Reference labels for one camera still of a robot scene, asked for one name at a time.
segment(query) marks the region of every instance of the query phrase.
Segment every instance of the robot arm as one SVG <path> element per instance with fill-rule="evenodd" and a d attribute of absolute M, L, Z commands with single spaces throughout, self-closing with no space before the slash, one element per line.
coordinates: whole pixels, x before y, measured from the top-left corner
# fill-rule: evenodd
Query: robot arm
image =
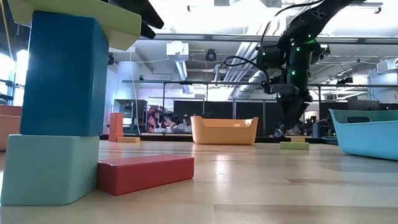
<path fill-rule="evenodd" d="M 285 129 L 297 124 L 308 103 L 312 101 L 307 88 L 309 68 L 314 58 L 322 53 L 315 38 L 340 10 L 354 2 L 364 1 L 324 0 L 318 6 L 298 15 L 277 45 L 260 45 L 257 54 L 257 66 L 260 70 L 266 73 L 268 68 L 280 68 L 283 64 L 286 66 L 283 77 L 279 78 L 281 82 L 266 80 L 262 83 L 264 91 L 280 95 L 279 103 L 284 113 Z"/>

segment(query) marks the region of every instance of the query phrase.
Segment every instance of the plastic bin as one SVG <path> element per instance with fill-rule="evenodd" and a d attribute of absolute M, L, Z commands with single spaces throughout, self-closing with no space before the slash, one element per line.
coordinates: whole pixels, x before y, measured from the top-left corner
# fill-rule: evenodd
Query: plastic bin
<path fill-rule="evenodd" d="M 254 144 L 258 120 L 259 118 L 203 119 L 192 116 L 193 141 L 197 144 Z"/>
<path fill-rule="evenodd" d="M 343 152 L 398 160 L 398 111 L 330 110 L 330 114 Z"/>

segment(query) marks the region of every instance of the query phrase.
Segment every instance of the person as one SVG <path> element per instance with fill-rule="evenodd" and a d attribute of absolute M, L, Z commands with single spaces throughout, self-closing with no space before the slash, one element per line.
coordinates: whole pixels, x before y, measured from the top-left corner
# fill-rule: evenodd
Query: person
<path fill-rule="evenodd" d="M 184 115 L 183 123 L 172 127 L 173 133 L 192 133 L 191 116 Z"/>

